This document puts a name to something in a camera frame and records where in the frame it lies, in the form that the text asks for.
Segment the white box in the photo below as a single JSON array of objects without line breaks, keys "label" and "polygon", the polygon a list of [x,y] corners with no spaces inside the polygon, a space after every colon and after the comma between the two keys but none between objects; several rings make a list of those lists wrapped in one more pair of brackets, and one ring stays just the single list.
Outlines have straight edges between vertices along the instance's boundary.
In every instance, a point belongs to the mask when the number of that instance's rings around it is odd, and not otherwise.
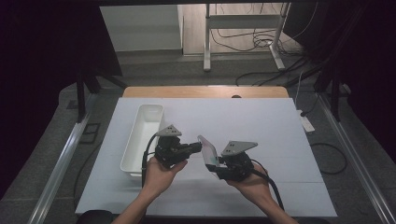
[{"label": "white box", "polygon": [[[120,164],[121,170],[131,175],[133,179],[141,179],[143,153],[148,146],[149,139],[160,130],[162,123],[162,105],[139,106],[134,120],[134,127]],[[158,137],[152,141],[148,153],[154,152],[157,141]]]}]

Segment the metal frame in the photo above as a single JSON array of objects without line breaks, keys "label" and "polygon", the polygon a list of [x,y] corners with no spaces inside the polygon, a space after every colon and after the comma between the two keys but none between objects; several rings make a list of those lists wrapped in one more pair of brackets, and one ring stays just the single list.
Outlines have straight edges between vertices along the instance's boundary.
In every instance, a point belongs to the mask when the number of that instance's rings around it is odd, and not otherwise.
[{"label": "metal frame", "polygon": [[213,15],[210,16],[210,4],[206,4],[205,16],[205,46],[204,46],[204,71],[210,71],[210,29],[254,29],[254,28],[276,28],[276,34],[269,49],[276,62],[279,71],[285,69],[280,59],[277,42],[285,23],[289,4],[286,3],[280,15]]},{"label": "metal frame", "polygon": [[55,198],[56,192],[64,179],[64,174],[67,167],[73,157],[75,149],[78,145],[79,138],[84,132],[85,126],[87,125],[88,119],[90,118],[93,105],[96,101],[97,95],[91,94],[87,101],[87,113],[81,122],[76,123],[69,138],[67,139],[64,149],[53,168],[52,174],[47,181],[46,187],[44,187],[43,192],[38,199],[35,209],[29,218],[28,223],[43,223],[47,216],[50,206]]},{"label": "metal frame", "polygon": [[354,168],[376,212],[378,213],[380,219],[382,220],[382,223],[395,224],[396,223],[395,216],[393,215],[393,212],[390,210],[390,207],[384,195],[382,194],[381,189],[375,183],[369,171],[367,170],[366,166],[364,165],[363,161],[361,160],[358,151],[353,146],[352,142],[347,136],[347,132],[345,131],[342,123],[337,121],[336,118],[332,115],[329,102],[325,97],[322,97],[322,95],[319,96],[319,102],[324,113],[326,114],[327,119],[332,125],[332,129],[335,131],[338,140],[343,146],[343,149],[345,150],[346,156],[350,164]]}]

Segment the wooden floor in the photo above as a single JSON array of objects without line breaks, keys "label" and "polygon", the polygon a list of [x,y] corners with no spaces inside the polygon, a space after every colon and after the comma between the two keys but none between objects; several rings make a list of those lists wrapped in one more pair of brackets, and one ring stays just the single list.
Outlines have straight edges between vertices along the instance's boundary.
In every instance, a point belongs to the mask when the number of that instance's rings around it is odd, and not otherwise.
[{"label": "wooden floor", "polygon": [[[251,15],[251,14],[279,14],[282,8],[282,3],[256,3],[256,4],[211,4],[210,15],[222,14],[238,14],[238,15]],[[205,4],[200,5],[183,5],[183,52],[185,55],[202,54],[204,53],[205,43]],[[268,31],[257,29],[257,32]],[[210,48],[212,53],[229,53],[229,52],[254,52],[254,51],[269,51],[267,43],[262,42],[263,48],[254,48],[253,34],[242,35],[235,37],[222,37],[227,35],[241,35],[253,33],[253,29],[223,29],[212,30],[210,36]],[[268,35],[274,35],[275,32],[268,32]],[[231,48],[223,47],[217,44],[214,39]],[[282,34],[280,40],[284,42],[285,49],[296,50],[300,49],[295,41],[290,40],[287,35]]]}]

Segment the white tabletop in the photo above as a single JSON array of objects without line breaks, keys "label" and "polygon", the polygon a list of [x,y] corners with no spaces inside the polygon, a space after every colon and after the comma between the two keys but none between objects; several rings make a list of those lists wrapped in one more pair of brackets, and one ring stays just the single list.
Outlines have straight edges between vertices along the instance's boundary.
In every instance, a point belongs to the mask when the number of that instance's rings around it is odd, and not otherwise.
[{"label": "white tabletop", "polygon": [[[218,153],[230,140],[257,142],[247,151],[276,182],[286,212],[293,217],[336,217],[329,193],[290,98],[167,99],[120,98],[76,213],[104,209],[119,214],[138,194],[140,183],[120,162],[141,105],[164,107],[164,125],[174,124],[181,143],[202,135]],[[180,217],[264,217],[224,180],[205,168],[201,153],[148,208],[148,215]]]}]

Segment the metal stand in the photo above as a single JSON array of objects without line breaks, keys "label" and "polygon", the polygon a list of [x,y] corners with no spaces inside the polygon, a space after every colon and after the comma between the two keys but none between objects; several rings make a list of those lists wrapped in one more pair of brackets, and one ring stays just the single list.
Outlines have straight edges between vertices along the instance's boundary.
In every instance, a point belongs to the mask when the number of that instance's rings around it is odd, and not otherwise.
[{"label": "metal stand", "polygon": [[210,39],[211,29],[276,29],[274,40],[270,45],[271,53],[276,62],[277,69],[282,71],[285,65],[279,57],[277,42],[285,23],[289,9],[286,3],[280,15],[210,15],[210,5],[206,4],[205,16],[205,50],[204,50],[204,71],[210,71]]}]

